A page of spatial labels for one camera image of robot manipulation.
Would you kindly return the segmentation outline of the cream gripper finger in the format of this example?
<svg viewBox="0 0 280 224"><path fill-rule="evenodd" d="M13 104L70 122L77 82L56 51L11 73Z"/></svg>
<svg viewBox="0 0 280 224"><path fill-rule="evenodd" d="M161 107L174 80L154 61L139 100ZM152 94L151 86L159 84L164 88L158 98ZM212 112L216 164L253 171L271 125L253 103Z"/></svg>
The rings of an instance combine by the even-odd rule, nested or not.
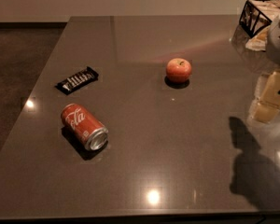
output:
<svg viewBox="0 0 280 224"><path fill-rule="evenodd" d="M250 118L260 123L269 123L280 113L280 70L274 70L268 75L260 98L254 95L249 109Z"/></svg>
<svg viewBox="0 0 280 224"><path fill-rule="evenodd" d="M269 77L268 74L261 74L259 76L257 83L256 83L255 92L254 92L254 95L256 98L260 98L260 96L266 86L268 77Z"/></svg>

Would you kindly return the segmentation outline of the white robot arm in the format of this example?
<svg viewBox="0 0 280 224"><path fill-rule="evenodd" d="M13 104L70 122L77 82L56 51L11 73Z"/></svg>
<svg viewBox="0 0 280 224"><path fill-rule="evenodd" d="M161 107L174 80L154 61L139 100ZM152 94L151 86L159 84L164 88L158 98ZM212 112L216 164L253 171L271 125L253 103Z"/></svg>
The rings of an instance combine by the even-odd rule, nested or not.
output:
<svg viewBox="0 0 280 224"><path fill-rule="evenodd" d="M266 55L270 61L280 65L280 13L270 25ZM250 117L261 123L271 122L280 112L280 67L259 76L254 96Z"/></svg>

